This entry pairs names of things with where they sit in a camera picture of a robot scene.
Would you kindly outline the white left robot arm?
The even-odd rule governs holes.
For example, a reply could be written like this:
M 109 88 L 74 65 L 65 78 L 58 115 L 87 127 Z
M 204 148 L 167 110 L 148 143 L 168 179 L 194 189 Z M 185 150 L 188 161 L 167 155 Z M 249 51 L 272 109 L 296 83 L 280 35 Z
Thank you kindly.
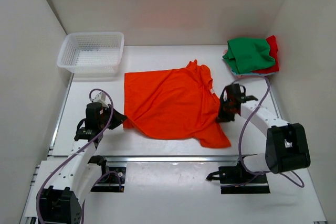
M 117 180 L 122 192 L 122 172 L 107 166 L 105 157 L 96 155 L 104 130 L 113 130 L 127 117 L 111 104 L 87 104 L 86 117 L 76 129 L 74 144 L 68 158 L 51 172 L 36 196 L 39 223 L 83 223 L 86 197 L 98 183 Z

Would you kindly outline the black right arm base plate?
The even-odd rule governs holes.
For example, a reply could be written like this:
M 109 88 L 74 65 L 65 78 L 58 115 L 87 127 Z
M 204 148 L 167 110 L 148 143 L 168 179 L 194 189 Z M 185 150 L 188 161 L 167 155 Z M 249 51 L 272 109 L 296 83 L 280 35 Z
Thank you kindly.
M 240 161 L 235 165 L 219 166 L 217 171 L 207 175 L 208 182 L 219 181 L 222 195 L 269 194 L 266 175 L 247 172 Z

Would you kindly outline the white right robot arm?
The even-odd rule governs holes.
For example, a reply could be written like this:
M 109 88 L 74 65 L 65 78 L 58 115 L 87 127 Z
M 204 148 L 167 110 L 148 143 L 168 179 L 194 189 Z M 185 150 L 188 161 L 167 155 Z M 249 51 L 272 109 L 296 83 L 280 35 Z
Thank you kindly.
M 253 95 L 246 94 L 246 88 L 239 83 L 227 85 L 220 95 L 220 106 L 216 121 L 233 122 L 239 115 L 253 124 L 266 138 L 263 153 L 245 156 L 242 153 L 244 132 L 238 140 L 240 166 L 235 169 L 236 178 L 248 182 L 254 175 L 265 173 L 280 174 L 308 168 L 311 158 L 304 127 L 300 123 L 291 124 L 276 117 Z

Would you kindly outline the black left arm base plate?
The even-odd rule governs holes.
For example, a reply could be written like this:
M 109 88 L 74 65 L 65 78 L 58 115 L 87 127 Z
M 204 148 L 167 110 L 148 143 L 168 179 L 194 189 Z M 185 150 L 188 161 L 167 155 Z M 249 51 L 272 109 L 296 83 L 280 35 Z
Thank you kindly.
M 104 175 L 91 189 L 95 193 L 123 193 L 127 174 L 126 162 L 105 161 Z

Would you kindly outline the orange t shirt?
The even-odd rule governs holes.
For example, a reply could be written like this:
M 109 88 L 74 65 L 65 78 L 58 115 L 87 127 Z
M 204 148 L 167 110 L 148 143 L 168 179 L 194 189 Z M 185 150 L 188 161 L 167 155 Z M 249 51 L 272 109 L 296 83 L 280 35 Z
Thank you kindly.
M 196 60 L 184 68 L 124 75 L 123 128 L 149 138 L 194 138 L 202 147 L 228 148 L 231 143 L 216 122 L 219 105 L 209 67 Z

